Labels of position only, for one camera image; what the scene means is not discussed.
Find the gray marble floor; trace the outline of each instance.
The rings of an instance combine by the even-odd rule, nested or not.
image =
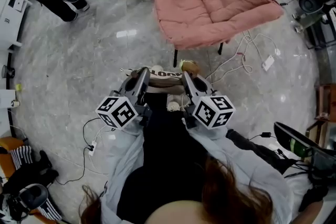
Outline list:
[[[96,117],[94,110],[101,99],[120,86],[124,79],[120,68],[162,65],[165,70],[177,71],[172,68],[173,46],[162,38],[155,21],[153,0],[88,2],[90,9],[73,23],[62,22],[34,3],[21,37],[24,45],[14,55],[14,83],[23,86],[18,93],[21,106],[13,109],[15,125],[24,130],[35,149],[47,151],[62,183],[82,174],[83,124]],[[250,31],[252,37],[262,33],[277,44],[279,53],[267,73],[251,46],[246,63],[253,66],[254,72],[247,74],[239,69],[215,84],[237,109],[229,127],[246,137],[272,131],[274,121],[302,132],[313,121],[317,61],[304,38],[292,29],[290,15],[296,7],[297,2],[291,2],[280,19]],[[221,56],[218,47],[213,46],[182,51],[179,58],[196,60],[207,75],[234,54],[241,37],[236,36],[224,46]],[[260,38],[256,44],[264,58],[273,53],[269,40]],[[240,64],[237,56],[212,77],[213,81]],[[102,126],[99,121],[89,123],[87,140],[91,142]],[[107,180],[105,152],[105,145],[98,139],[93,164],[86,154],[85,176],[66,186],[50,187],[65,218],[73,223],[79,219],[81,186],[90,185],[98,193],[103,189]]]

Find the striped cloth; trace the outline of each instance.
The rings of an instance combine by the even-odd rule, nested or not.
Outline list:
[[[12,156],[16,170],[23,164],[35,162],[33,150],[30,146],[20,146],[15,150],[9,151],[9,153]]]
[[[30,146],[20,146],[15,150],[9,151],[12,156],[15,169],[18,170],[23,164],[34,163],[33,149]],[[38,207],[40,213],[50,220],[61,220],[62,216],[59,213],[59,209],[56,207],[55,203],[51,201],[51,197],[47,201]]]
[[[40,213],[50,220],[61,220],[62,216],[58,212],[56,206],[53,205],[53,202],[48,198],[47,201],[41,205],[38,210]]]

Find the extension cord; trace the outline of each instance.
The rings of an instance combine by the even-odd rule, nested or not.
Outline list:
[[[93,154],[96,150],[97,142],[95,140],[93,140],[92,143],[91,143],[91,146],[92,146],[92,148],[91,148],[92,150],[89,150],[89,155],[93,156]]]

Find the pink cushion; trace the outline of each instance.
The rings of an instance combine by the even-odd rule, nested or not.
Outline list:
[[[155,8],[176,49],[226,41],[283,14],[275,0],[155,0]]]

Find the plug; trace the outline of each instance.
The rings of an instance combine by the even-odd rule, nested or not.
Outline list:
[[[272,134],[270,132],[263,132],[260,136],[263,138],[270,138]]]

